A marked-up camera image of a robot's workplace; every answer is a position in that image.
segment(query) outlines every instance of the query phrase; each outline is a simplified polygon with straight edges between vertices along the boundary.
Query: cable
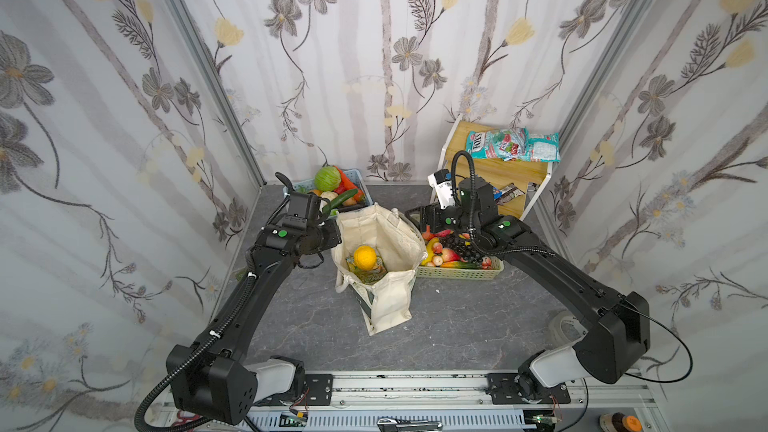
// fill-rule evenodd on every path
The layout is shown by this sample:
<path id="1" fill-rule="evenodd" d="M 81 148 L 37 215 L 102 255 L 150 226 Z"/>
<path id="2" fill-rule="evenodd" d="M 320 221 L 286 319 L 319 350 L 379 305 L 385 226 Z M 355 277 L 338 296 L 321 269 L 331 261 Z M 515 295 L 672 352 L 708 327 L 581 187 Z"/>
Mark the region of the cable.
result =
<path id="1" fill-rule="evenodd" d="M 246 254 L 246 263 L 248 264 L 249 272 L 254 272 L 256 270 L 254 267 L 254 260 L 250 254 Z M 173 382 L 173 380 L 179 374 L 181 374 L 181 372 L 196 365 L 198 359 L 200 359 L 200 357 L 208 349 L 211 348 L 215 341 L 221 338 L 221 334 L 226 330 L 226 328 L 230 326 L 230 324 L 235 320 L 237 315 L 240 313 L 240 311 L 243 310 L 243 307 L 245 307 L 245 304 L 248 302 L 248 299 L 250 298 L 250 295 L 253 293 L 254 287 L 256 286 L 256 279 L 257 277 L 254 274 L 248 274 L 243 291 L 240 293 L 240 298 L 237 300 L 237 303 L 232 308 L 232 312 L 230 312 L 221 322 L 219 322 L 216 328 L 210 331 L 210 337 L 205 342 L 198 345 L 192 354 L 187 358 L 187 360 L 182 362 L 181 365 L 176 367 L 176 369 L 173 369 L 163 380 L 158 383 L 158 385 L 154 387 L 154 389 L 152 389 L 147 394 L 147 397 L 141 401 L 139 407 L 136 409 L 136 414 L 134 415 L 134 427 L 136 427 L 136 430 L 139 432 L 183 432 L 184 430 L 190 430 L 212 421 L 210 418 L 202 417 L 197 420 L 187 422 L 186 424 L 177 425 L 174 427 L 155 427 L 153 425 L 147 424 L 144 416 L 146 415 L 147 410 L 149 410 L 149 407 L 152 405 L 152 402 L 154 402 L 154 400 L 160 396 L 160 393 L 165 390 L 170 385 L 170 383 Z"/>
<path id="2" fill-rule="evenodd" d="M 477 201 L 477 174 L 475 173 L 475 159 L 466 150 L 459 150 L 451 160 L 451 188 L 453 192 L 453 198 L 458 204 L 458 193 L 456 190 L 456 165 L 458 164 L 459 157 L 465 157 L 467 159 L 467 165 L 469 166 L 469 241 L 472 246 L 484 255 L 506 255 L 514 252 L 530 252 L 533 254 L 546 254 L 553 257 L 558 255 L 552 251 L 542 248 L 534 247 L 513 247 L 502 250 L 488 250 L 477 243 L 477 237 L 475 236 L 475 202 Z"/>
<path id="3" fill-rule="evenodd" d="M 574 420 L 574 421 L 573 421 L 573 423 L 572 423 L 572 424 L 570 424 L 570 425 L 569 425 L 569 426 L 567 426 L 567 427 L 563 427 L 563 428 L 561 428 L 560 430 L 558 430 L 558 432 L 563 432 L 564 430 L 568 430 L 568 429 L 570 429 L 571 427 L 575 426 L 576 424 L 578 424 L 578 423 L 579 423 L 579 421 L 580 421 L 581 419 L 583 419 L 583 418 L 584 418 L 584 414 L 586 414 L 586 413 L 587 413 L 587 408 L 589 408 L 589 387 L 587 387 L 587 379 L 582 379 L 582 380 L 584 381 L 584 392 L 585 392 L 585 393 L 586 393 L 586 395 L 587 395 L 587 399 L 584 401 L 584 408 L 583 408 L 583 409 L 581 409 L 581 414 L 578 416 L 578 418 L 577 418 L 576 420 Z"/>
<path id="4" fill-rule="evenodd" d="M 558 402 L 558 399 L 554 396 L 554 394 L 551 394 L 549 397 L 552 398 L 552 417 L 554 417 L 554 408 L 557 407 L 558 410 L 560 410 L 560 420 L 562 420 L 563 409 L 560 407 L 560 402 Z"/>
<path id="5" fill-rule="evenodd" d="M 275 220 L 275 218 L 277 217 L 277 214 L 279 214 L 280 211 L 283 210 L 283 207 L 288 205 L 289 200 L 290 200 L 290 194 L 283 198 L 283 201 L 280 203 L 280 205 L 275 209 L 274 212 L 272 212 L 272 215 L 266 220 L 266 224 L 268 226 L 271 226 L 274 224 L 273 220 Z"/>
<path id="6" fill-rule="evenodd" d="M 253 421 L 250 419 L 250 417 L 248 417 L 248 416 L 245 416 L 245 418 L 244 418 L 243 420 L 245 421 L 245 423 L 246 423 L 246 424 L 248 424 L 248 427 L 249 427 L 249 428 L 250 428 L 250 429 L 251 429 L 253 432 L 261 432 L 261 429 L 260 429 L 259 427 L 256 427 L 256 425 L 255 425 L 255 424 L 254 424 L 254 422 L 253 422 Z"/>
<path id="7" fill-rule="evenodd" d="M 318 268 L 322 265 L 323 262 L 326 261 L 326 258 L 322 256 L 322 252 L 317 253 L 320 256 L 320 262 L 314 265 L 302 265 L 301 260 L 299 261 L 299 268 Z"/>
<path id="8" fill-rule="evenodd" d="M 630 377 L 634 377 L 634 378 L 636 378 L 636 379 L 640 379 L 640 380 L 645 380 L 646 382 L 655 382 L 656 384 L 674 384 L 675 382 L 680 382 L 680 381 L 682 381 L 682 380 L 685 380 L 685 379 L 687 379 L 687 378 L 688 378 L 688 376 L 690 375 L 691 371 L 694 369 L 694 356 L 693 356 L 693 355 L 692 355 L 692 353 L 690 352 L 690 349 L 688 348 L 688 346 L 686 345 L 686 343 L 685 343 L 685 342 L 683 342 L 683 339 L 681 339 L 681 338 L 677 337 L 677 334 L 676 334 L 675 332 L 673 332 L 673 331 L 669 330 L 669 328 L 668 328 L 666 325 L 662 324 L 661 322 L 658 322 L 658 320 L 656 320 L 655 318 L 653 318 L 653 317 L 651 317 L 651 316 L 649 316 L 649 315 L 646 315 L 646 314 L 644 314 L 644 313 L 640 312 L 639 310 L 637 310 L 637 309 L 636 309 L 636 308 L 634 308 L 634 307 L 630 307 L 630 306 L 628 306 L 628 305 L 625 305 L 625 304 L 623 304 L 622 302 L 620 302 L 620 303 L 619 303 L 619 305 L 620 305 L 621 307 L 623 307 L 623 308 L 626 308 L 626 309 L 627 309 L 627 310 L 629 310 L 629 311 L 635 312 L 635 313 L 636 313 L 636 314 L 638 314 L 638 315 L 642 315 L 642 316 L 643 316 L 643 317 L 645 317 L 646 319 L 649 319 L 649 320 L 651 320 L 651 321 L 653 321 L 653 322 L 656 322 L 656 323 L 657 323 L 658 325 L 660 325 L 660 326 L 661 326 L 661 327 L 662 327 L 662 328 L 663 328 L 665 331 L 667 331 L 667 332 L 669 332 L 670 334 L 672 334 L 672 336 L 673 336 L 673 337 L 675 337 L 675 338 L 677 339 L 677 341 L 679 341 L 679 342 L 680 342 L 680 343 L 683 345 L 683 347 L 685 348 L 685 351 L 688 353 L 688 361 L 690 362 L 690 365 L 688 366 L 688 371 L 685 373 L 685 375 L 684 375 L 683 377 L 681 377 L 681 378 L 677 378 L 677 379 L 674 379 L 674 380 L 656 380 L 656 379 L 648 379 L 648 378 L 646 378 L 646 377 L 642 377 L 642 376 L 640 376 L 640 375 L 629 374 L 629 373 L 625 373 L 624 375 L 628 375 L 628 376 L 630 376 Z"/>

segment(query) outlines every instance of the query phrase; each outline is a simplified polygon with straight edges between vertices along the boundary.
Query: plastic basket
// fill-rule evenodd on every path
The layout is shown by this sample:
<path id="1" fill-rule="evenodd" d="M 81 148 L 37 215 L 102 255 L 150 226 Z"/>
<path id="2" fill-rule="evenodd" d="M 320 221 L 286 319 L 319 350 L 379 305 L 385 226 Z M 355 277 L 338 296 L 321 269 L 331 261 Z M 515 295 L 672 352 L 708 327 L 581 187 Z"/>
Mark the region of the plastic basket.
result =
<path id="1" fill-rule="evenodd" d="M 364 203 L 367 206 L 373 205 L 373 200 L 371 199 L 371 195 L 368 193 L 368 188 L 366 187 L 366 183 L 362 181 L 362 174 L 360 173 L 360 170 L 356 168 L 351 168 L 349 170 L 344 171 L 344 175 L 352 181 L 355 186 L 362 190 L 362 193 L 366 195 L 364 199 Z M 302 180 L 301 182 L 294 182 L 293 188 L 297 190 L 298 192 L 304 192 L 307 193 L 310 190 L 316 188 L 315 187 L 315 179 L 314 178 L 308 178 L 307 180 Z M 283 195 L 288 195 L 288 188 L 283 187 Z"/>
<path id="2" fill-rule="evenodd" d="M 417 277 L 429 278 L 462 278 L 470 281 L 490 281 L 504 270 L 504 262 L 496 257 L 491 257 L 491 268 L 442 268 L 424 267 L 416 268 Z"/>

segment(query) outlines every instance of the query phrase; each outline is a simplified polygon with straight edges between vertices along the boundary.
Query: snack bag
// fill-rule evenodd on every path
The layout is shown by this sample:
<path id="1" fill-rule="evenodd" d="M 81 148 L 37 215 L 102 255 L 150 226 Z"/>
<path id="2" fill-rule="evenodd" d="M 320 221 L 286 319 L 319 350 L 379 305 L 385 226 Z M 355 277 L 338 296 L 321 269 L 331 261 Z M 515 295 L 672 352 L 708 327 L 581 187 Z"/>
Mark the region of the snack bag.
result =
<path id="1" fill-rule="evenodd" d="M 525 150 L 518 160 L 526 162 L 560 162 L 560 136 L 532 134 L 526 131 Z"/>
<path id="2" fill-rule="evenodd" d="M 517 198 L 519 196 L 524 196 L 524 195 L 525 195 L 525 192 L 520 190 L 515 184 L 509 184 L 508 186 L 500 190 L 499 197 L 496 197 L 496 195 L 494 195 L 494 198 L 496 199 L 496 204 L 503 206 L 505 203 L 511 201 L 512 199 Z"/>
<path id="3" fill-rule="evenodd" d="M 355 265 L 355 259 L 353 257 L 346 258 L 346 264 L 348 269 L 354 275 L 357 275 L 360 282 L 365 285 L 373 285 L 384 278 L 387 273 L 384 267 L 384 262 L 381 257 L 376 257 L 376 266 L 369 271 L 362 270 Z"/>
<path id="4" fill-rule="evenodd" d="M 525 129 L 496 129 L 470 132 L 466 150 L 472 158 L 513 160 L 525 152 Z"/>

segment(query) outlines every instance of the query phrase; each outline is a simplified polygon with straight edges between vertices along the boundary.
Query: yellow lemon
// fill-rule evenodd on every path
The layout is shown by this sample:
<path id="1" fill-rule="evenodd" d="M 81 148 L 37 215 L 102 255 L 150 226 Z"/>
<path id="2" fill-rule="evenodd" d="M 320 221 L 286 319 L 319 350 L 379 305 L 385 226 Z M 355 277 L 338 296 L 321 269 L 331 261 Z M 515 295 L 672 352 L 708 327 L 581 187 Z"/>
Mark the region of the yellow lemon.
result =
<path id="1" fill-rule="evenodd" d="M 355 265 L 362 270 L 371 270 L 376 266 L 376 250 L 368 245 L 360 245 L 355 250 Z"/>

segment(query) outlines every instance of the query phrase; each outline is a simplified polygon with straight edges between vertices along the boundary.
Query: gray marble floor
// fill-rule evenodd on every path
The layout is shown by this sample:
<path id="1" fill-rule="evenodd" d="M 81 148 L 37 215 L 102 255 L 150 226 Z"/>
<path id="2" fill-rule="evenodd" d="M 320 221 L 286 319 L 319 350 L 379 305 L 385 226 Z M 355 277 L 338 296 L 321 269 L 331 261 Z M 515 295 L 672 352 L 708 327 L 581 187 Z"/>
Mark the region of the gray marble floor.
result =
<path id="1" fill-rule="evenodd" d="M 427 203 L 431 189 L 369 186 L 369 191 L 379 205 L 407 210 Z M 246 246 L 281 199 L 281 187 L 265 187 Z M 535 215 L 526 222 L 540 232 Z M 351 288 L 335 292 L 336 268 L 327 255 L 325 264 L 297 268 L 280 287 L 251 341 L 247 364 L 280 354 L 303 360 L 308 370 L 516 368 L 533 352 L 552 346 L 548 323 L 565 309 L 510 266 L 490 282 L 418 278 L 413 318 L 370 337 Z M 241 257 L 237 266 L 244 263 Z M 231 279 L 225 295 L 232 288 Z"/>

